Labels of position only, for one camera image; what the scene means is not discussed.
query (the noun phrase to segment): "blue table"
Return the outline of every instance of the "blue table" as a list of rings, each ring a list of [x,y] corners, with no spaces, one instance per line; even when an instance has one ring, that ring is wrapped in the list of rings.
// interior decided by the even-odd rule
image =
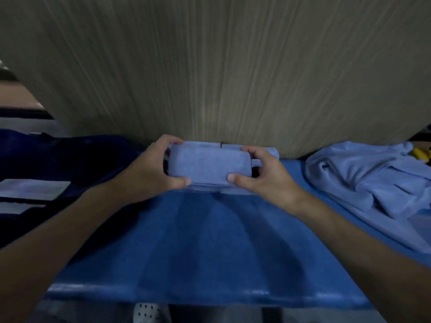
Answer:
[[[314,189],[303,162],[282,160],[304,189],[396,251],[431,266]],[[304,224],[257,196],[168,192],[127,233],[69,264],[57,299],[369,308],[341,264]]]

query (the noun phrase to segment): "white tag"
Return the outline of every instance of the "white tag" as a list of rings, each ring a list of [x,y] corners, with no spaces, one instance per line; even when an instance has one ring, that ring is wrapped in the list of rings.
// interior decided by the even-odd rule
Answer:
[[[4,179],[0,182],[0,197],[51,201],[69,185],[70,181]]]
[[[0,203],[0,214],[21,214],[32,207],[45,207],[42,204]]]

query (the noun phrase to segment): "forearm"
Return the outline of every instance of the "forearm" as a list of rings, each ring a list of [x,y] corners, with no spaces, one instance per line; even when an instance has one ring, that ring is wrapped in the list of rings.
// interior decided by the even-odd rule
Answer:
[[[121,205],[107,184],[96,186],[56,216],[1,249],[0,322],[23,321],[57,273]]]
[[[430,320],[430,269],[394,252],[310,194],[288,210],[321,239],[388,322]]]

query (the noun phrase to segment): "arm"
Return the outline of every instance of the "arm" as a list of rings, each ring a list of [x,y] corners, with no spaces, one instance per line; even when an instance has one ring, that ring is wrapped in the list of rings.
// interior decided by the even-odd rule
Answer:
[[[388,322],[430,322],[431,269],[398,254],[299,187],[264,148],[244,146],[262,162],[258,178],[230,174],[251,190],[304,222],[335,255]]]
[[[162,136],[111,181],[87,190],[72,205],[0,250],[0,322],[22,322],[90,235],[121,207],[190,184],[163,173],[169,143]]]

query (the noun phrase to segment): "folded cloth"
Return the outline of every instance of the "folded cloth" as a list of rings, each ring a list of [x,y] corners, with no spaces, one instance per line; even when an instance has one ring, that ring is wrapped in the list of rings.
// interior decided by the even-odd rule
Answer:
[[[252,159],[248,152],[241,151],[242,145],[210,142],[184,142],[170,145],[168,174],[171,177],[189,177],[192,184],[185,191],[221,192],[224,194],[252,195],[227,181],[229,173],[252,175],[252,167],[261,167],[259,159]],[[277,149],[266,148],[279,157]]]
[[[305,176],[369,225],[411,249],[431,253],[409,222],[431,207],[431,168],[409,156],[412,149],[410,142],[334,144],[307,159]]]

